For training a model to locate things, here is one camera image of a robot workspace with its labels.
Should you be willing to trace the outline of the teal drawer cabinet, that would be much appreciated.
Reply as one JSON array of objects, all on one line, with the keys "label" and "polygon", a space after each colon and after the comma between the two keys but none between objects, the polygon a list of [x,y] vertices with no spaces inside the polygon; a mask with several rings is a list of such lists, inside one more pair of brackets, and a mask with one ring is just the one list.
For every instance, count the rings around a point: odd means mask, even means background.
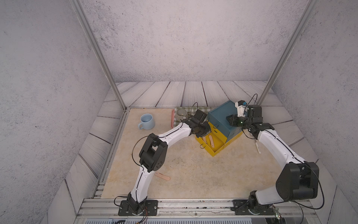
[{"label": "teal drawer cabinet", "polygon": [[215,128],[219,129],[229,140],[239,134],[242,129],[240,127],[232,127],[226,120],[229,115],[237,114],[234,102],[231,100],[218,106],[208,113],[208,122],[211,122]]}]

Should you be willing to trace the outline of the pink fruit knife front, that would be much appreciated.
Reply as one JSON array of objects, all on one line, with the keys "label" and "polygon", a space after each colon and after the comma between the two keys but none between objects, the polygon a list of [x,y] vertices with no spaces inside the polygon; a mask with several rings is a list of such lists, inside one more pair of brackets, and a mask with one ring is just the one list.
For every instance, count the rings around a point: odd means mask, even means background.
[{"label": "pink fruit knife front", "polygon": [[159,178],[161,178],[161,179],[163,179],[163,180],[166,180],[166,181],[170,181],[170,180],[171,180],[171,178],[170,178],[169,176],[164,175],[164,174],[159,173],[159,172],[156,172],[156,173],[155,173],[155,176],[157,176],[157,177],[159,177]]}]

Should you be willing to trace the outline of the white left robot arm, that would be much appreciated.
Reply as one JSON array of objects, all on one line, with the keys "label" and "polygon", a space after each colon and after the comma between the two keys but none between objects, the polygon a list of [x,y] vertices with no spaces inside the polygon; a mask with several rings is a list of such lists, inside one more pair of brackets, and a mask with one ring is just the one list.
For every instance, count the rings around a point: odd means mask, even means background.
[{"label": "white left robot arm", "polygon": [[197,138],[205,137],[211,132],[206,121],[207,114],[197,110],[191,118],[184,119],[173,129],[159,135],[151,133],[146,137],[139,153],[139,175],[133,190],[128,194],[127,201],[131,205],[141,205],[147,199],[148,189],[157,170],[159,170],[167,155],[167,150],[192,134]]}]

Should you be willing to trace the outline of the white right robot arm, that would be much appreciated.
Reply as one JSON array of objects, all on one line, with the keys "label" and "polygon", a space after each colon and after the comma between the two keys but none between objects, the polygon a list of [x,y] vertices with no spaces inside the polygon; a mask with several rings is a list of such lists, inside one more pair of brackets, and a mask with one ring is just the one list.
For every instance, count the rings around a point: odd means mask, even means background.
[{"label": "white right robot arm", "polygon": [[235,107],[237,112],[226,117],[229,124],[248,130],[255,140],[269,150],[282,170],[273,187],[250,193],[248,208],[253,210],[275,203],[316,198],[323,191],[318,165],[300,157],[271,124],[263,121],[260,106],[248,105],[241,100],[235,103]]}]

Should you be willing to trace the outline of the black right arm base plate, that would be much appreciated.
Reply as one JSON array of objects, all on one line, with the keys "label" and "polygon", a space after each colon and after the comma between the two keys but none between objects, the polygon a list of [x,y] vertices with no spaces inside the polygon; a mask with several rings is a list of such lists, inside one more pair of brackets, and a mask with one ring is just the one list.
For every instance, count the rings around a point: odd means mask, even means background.
[{"label": "black right arm base plate", "polygon": [[260,215],[270,216],[275,215],[274,210],[270,205],[252,205],[248,200],[233,200],[233,206],[230,208],[235,215]]}]

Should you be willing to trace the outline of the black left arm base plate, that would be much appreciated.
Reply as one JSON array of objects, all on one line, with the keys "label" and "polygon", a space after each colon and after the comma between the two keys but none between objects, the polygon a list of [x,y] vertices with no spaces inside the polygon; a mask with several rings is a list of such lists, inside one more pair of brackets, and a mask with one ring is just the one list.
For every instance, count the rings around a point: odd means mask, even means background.
[{"label": "black left arm base plate", "polygon": [[118,205],[119,216],[156,216],[158,212],[158,200],[148,200],[137,203],[133,198],[122,200]]}]

